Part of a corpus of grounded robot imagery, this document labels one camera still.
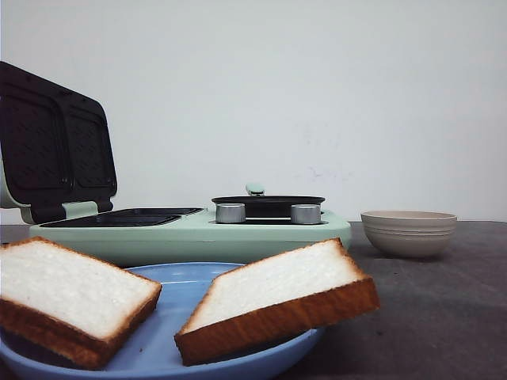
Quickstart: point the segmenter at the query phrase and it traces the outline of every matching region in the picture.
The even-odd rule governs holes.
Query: sandwich maker
[[[0,63],[2,208],[19,207],[42,236],[121,266],[179,261],[247,263],[327,238],[348,248],[350,225],[324,198],[248,196],[214,207],[113,211],[115,165],[101,105]]]

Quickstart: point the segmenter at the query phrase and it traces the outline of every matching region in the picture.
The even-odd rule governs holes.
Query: white wall
[[[260,181],[348,220],[507,221],[506,14],[505,0],[3,0],[2,59],[103,104],[116,209],[206,206]]]

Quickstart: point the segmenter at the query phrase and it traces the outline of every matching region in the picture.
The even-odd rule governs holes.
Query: silver knob
[[[246,220],[244,203],[219,203],[216,205],[217,223],[241,223]]]
[[[319,224],[320,204],[293,204],[291,222],[294,224]]]

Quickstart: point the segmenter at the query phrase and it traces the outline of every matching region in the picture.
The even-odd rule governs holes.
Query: open lid
[[[112,209],[116,174],[97,101],[0,62],[0,144],[2,207],[30,207],[34,223],[65,219],[64,203]]]

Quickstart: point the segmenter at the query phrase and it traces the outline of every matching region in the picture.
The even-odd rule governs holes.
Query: pan handle
[[[264,196],[264,186],[257,182],[249,182],[245,186],[246,192],[249,196]]]

